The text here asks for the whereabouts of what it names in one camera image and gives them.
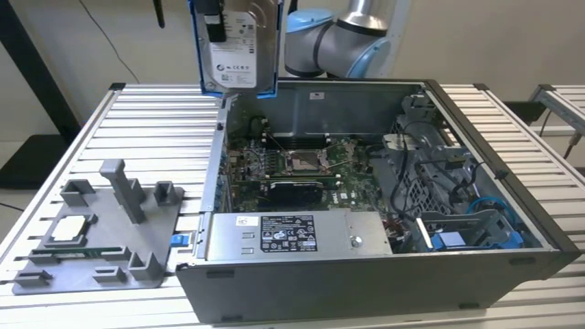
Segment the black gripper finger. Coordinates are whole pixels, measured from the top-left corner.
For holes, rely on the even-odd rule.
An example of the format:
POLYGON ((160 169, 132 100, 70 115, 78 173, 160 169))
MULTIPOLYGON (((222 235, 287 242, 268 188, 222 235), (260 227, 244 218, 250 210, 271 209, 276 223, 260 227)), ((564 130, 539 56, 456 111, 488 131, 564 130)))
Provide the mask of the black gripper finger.
POLYGON ((200 13, 203 14, 210 42, 226 42, 226 23, 223 16, 223 1, 200 1, 200 13))

